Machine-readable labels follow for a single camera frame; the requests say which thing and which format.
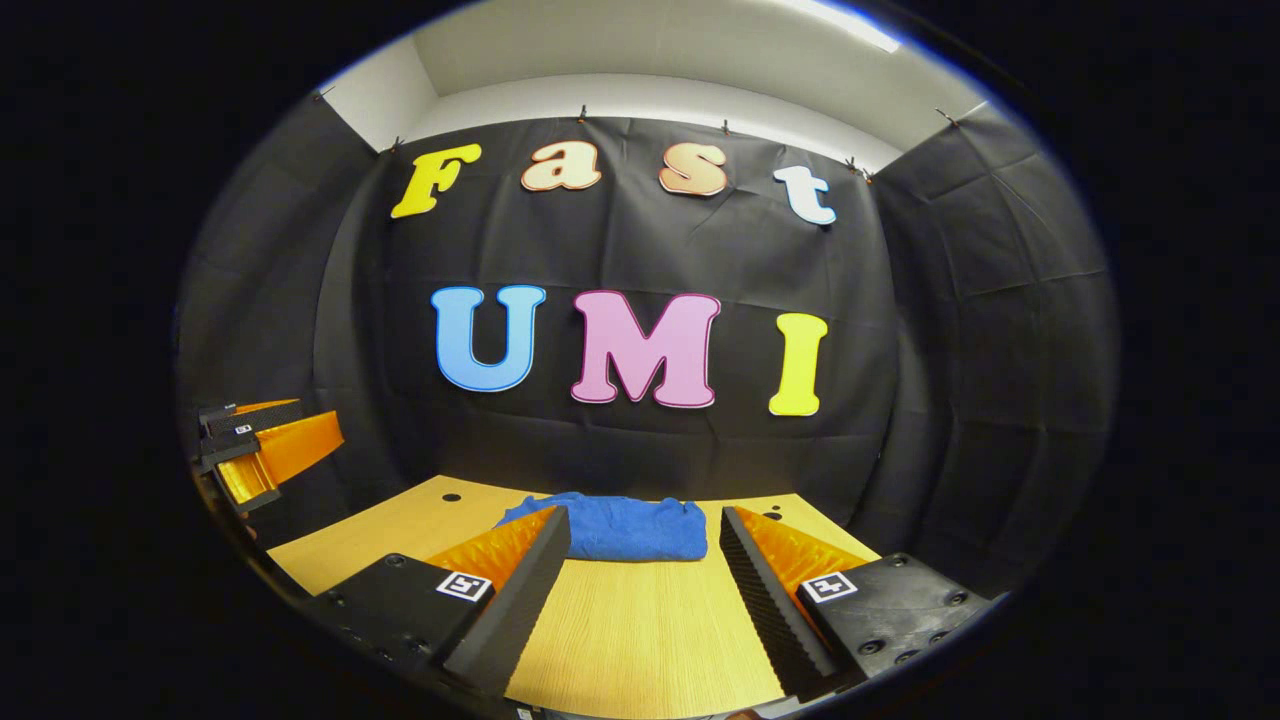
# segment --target blue towel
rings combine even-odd
[[[630,497],[588,497],[580,492],[543,500],[530,496],[507,510],[498,525],[553,505],[568,510],[568,557],[645,562],[707,556],[707,515],[692,502],[669,497],[653,503]]]

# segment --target pink letter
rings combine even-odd
[[[618,388],[609,382],[609,360],[631,402],[637,402],[666,363],[653,398],[668,407],[707,407],[716,392],[707,386],[707,345],[719,300],[707,295],[677,295],[645,337],[631,305],[621,292],[593,290],[573,299],[586,322],[582,379],[570,395],[581,402],[612,402]]]

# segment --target light fixture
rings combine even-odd
[[[902,44],[881,32],[869,20],[854,12],[852,8],[823,3],[822,0],[771,0],[778,5],[785,5],[792,10],[805,13],[819,20],[831,23],[845,32],[870,42],[886,53],[897,50]]]

